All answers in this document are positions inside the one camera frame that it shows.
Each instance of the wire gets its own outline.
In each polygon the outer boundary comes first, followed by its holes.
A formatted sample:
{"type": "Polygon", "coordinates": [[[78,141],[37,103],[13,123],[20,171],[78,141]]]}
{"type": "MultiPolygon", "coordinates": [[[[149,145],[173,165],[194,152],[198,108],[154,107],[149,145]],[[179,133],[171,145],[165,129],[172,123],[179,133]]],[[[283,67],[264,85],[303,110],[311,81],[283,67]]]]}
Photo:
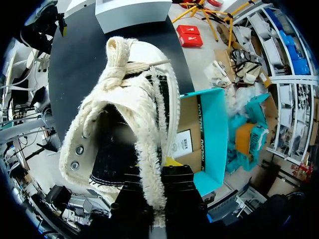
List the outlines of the wire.
{"type": "MultiPolygon", "coordinates": [[[[27,45],[28,47],[30,47],[30,48],[32,49],[32,47],[23,39],[22,34],[21,34],[21,31],[20,31],[20,38],[21,38],[22,42],[23,42],[25,45],[27,45]]],[[[21,80],[21,81],[19,81],[19,82],[17,82],[17,83],[10,84],[10,85],[5,85],[5,86],[1,86],[1,87],[0,87],[0,90],[3,89],[3,88],[5,88],[5,87],[19,85],[19,84],[21,84],[22,82],[24,82],[24,81],[29,77],[29,75],[31,74],[31,72],[32,72],[32,70],[33,70],[33,68],[34,68],[34,65],[35,65],[35,54],[34,54],[34,52],[33,52],[33,49],[31,50],[31,52],[32,52],[32,54],[33,54],[33,64],[32,64],[32,67],[30,68],[29,73],[27,74],[27,76],[26,76],[23,80],[21,80]]]]}
{"type": "Polygon", "coordinates": [[[27,148],[27,147],[29,147],[29,146],[31,146],[31,145],[33,145],[34,144],[34,142],[36,141],[36,138],[37,138],[37,136],[38,136],[38,133],[39,132],[41,132],[41,131],[38,131],[37,133],[36,133],[36,135],[35,135],[35,139],[34,139],[34,141],[31,143],[31,144],[29,144],[29,145],[27,145],[27,146],[25,146],[25,147],[23,147],[22,149],[20,149],[18,152],[15,152],[10,158],[8,158],[8,160],[9,159],[11,159],[13,156],[15,156],[17,153],[19,153],[19,152],[21,152],[21,151],[23,151],[25,148],[27,148]]]}

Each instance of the blue container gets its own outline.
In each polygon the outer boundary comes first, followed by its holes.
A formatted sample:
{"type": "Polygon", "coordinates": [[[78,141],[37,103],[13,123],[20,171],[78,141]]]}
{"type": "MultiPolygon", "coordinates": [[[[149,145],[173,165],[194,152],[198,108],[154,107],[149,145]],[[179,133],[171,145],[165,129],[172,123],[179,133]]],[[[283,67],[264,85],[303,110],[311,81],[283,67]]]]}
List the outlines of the blue container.
{"type": "Polygon", "coordinates": [[[293,60],[293,67],[296,75],[310,75],[308,62],[304,58],[293,60]]]}
{"type": "Polygon", "coordinates": [[[279,32],[286,46],[295,46],[295,41],[292,36],[287,36],[283,30],[280,30],[279,32]]]}
{"type": "Polygon", "coordinates": [[[281,24],[281,22],[278,20],[278,18],[275,16],[275,14],[273,13],[273,11],[270,8],[265,8],[265,11],[268,13],[268,15],[270,16],[270,18],[273,20],[274,24],[276,25],[276,27],[278,28],[278,30],[284,30],[283,25],[281,24]]]}
{"type": "Polygon", "coordinates": [[[201,131],[204,155],[204,169],[195,173],[194,183],[201,196],[219,188],[224,181],[228,123],[225,95],[223,89],[214,88],[205,91],[192,92],[186,97],[197,96],[201,108],[201,131]]]}
{"type": "Polygon", "coordinates": [[[287,46],[291,60],[298,60],[299,55],[295,46],[287,46]]]}

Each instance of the yellow stand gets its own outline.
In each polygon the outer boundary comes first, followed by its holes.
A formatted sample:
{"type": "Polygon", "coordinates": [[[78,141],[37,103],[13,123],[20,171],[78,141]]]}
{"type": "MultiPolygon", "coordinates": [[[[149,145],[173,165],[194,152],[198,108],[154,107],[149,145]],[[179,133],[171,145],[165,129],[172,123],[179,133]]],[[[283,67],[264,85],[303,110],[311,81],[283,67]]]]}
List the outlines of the yellow stand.
{"type": "Polygon", "coordinates": [[[213,24],[211,23],[210,19],[209,19],[209,16],[208,16],[208,13],[214,13],[214,14],[221,14],[221,15],[226,15],[226,17],[224,19],[221,19],[222,21],[224,21],[225,23],[229,21],[229,41],[228,41],[228,49],[230,49],[231,47],[231,40],[232,40],[232,32],[233,32],[233,15],[236,14],[237,12],[241,11],[242,9],[244,9],[246,6],[248,6],[249,4],[251,3],[254,3],[254,1],[256,0],[251,0],[245,4],[243,4],[242,6],[240,6],[239,8],[237,8],[233,13],[226,13],[226,12],[221,12],[221,11],[213,11],[213,10],[208,10],[208,9],[205,9],[203,4],[205,2],[205,0],[201,0],[199,3],[180,3],[180,5],[185,5],[187,7],[190,7],[187,11],[185,11],[184,13],[182,13],[181,15],[179,15],[177,18],[175,18],[172,23],[178,21],[179,19],[181,19],[183,16],[185,16],[186,14],[191,13],[191,17],[193,17],[197,11],[201,11],[209,26],[210,26],[210,29],[211,31],[213,32],[214,34],[214,38],[216,41],[218,41],[218,36],[216,34],[216,31],[214,29],[214,26],[213,24]]]}

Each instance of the shoe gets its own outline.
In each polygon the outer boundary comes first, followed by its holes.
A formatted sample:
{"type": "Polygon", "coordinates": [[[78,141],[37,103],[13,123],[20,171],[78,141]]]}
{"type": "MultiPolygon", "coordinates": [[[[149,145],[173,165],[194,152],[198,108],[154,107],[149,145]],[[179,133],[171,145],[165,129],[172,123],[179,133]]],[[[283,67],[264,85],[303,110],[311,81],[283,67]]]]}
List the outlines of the shoe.
{"type": "Polygon", "coordinates": [[[179,122],[175,73],[158,48],[136,39],[112,37],[106,53],[106,68],[66,134],[60,171],[105,194],[119,192],[125,171],[138,165],[144,198],[163,211],[161,168],[172,156],[179,122]]]}

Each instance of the table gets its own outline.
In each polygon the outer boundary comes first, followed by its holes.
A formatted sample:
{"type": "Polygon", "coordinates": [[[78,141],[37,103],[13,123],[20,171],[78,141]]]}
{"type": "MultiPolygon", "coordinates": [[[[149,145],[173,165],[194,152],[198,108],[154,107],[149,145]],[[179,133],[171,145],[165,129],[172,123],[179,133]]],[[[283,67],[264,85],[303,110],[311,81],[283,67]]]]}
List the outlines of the table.
{"type": "Polygon", "coordinates": [[[181,94],[194,91],[188,66],[169,17],[103,34],[91,4],[66,18],[67,35],[56,32],[50,58],[49,94],[60,141],[78,113],[81,101],[96,85],[105,68],[105,45],[112,36],[137,38],[158,47],[175,70],[181,94]]]}

